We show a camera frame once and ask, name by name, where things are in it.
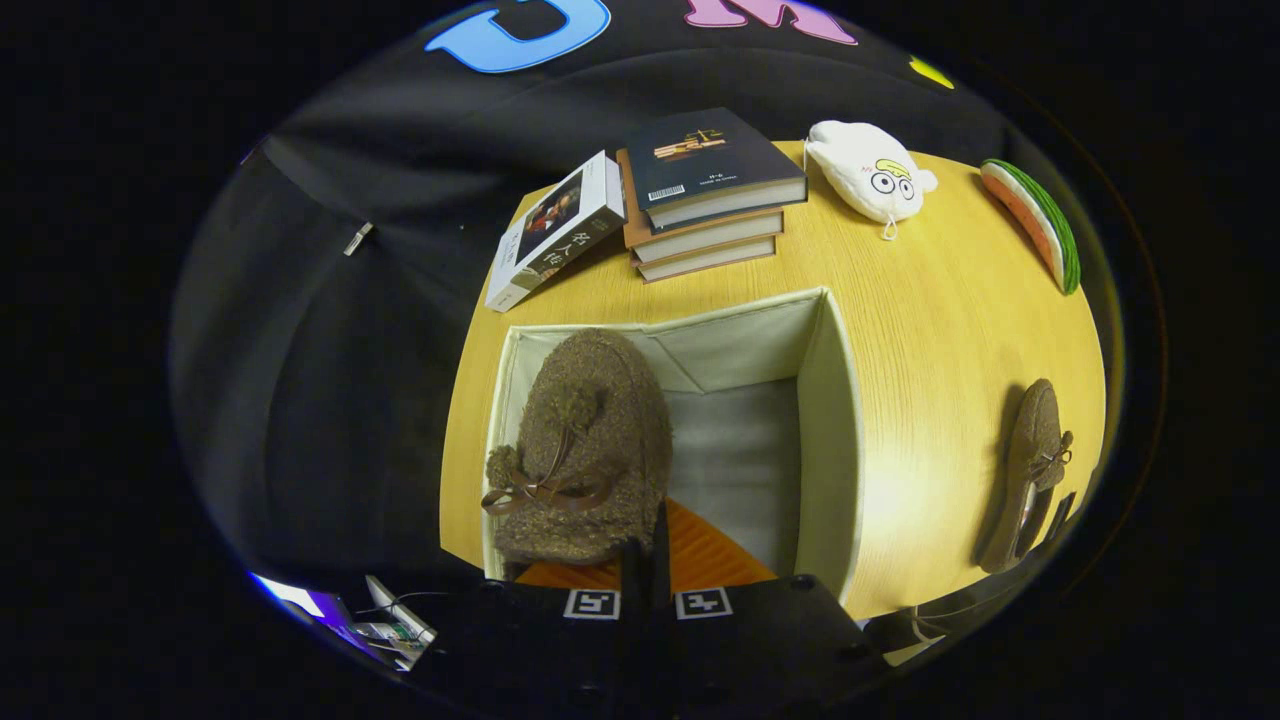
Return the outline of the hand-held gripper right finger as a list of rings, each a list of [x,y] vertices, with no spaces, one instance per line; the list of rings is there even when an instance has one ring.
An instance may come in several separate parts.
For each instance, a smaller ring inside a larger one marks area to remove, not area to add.
[[[660,512],[652,556],[655,716],[841,716],[891,666],[812,574],[677,591]]]

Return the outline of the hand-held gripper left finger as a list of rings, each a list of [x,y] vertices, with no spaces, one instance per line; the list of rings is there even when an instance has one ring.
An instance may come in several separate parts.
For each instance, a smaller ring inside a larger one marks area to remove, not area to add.
[[[415,687],[460,716],[634,716],[650,589],[635,541],[617,591],[484,580],[436,605]]]

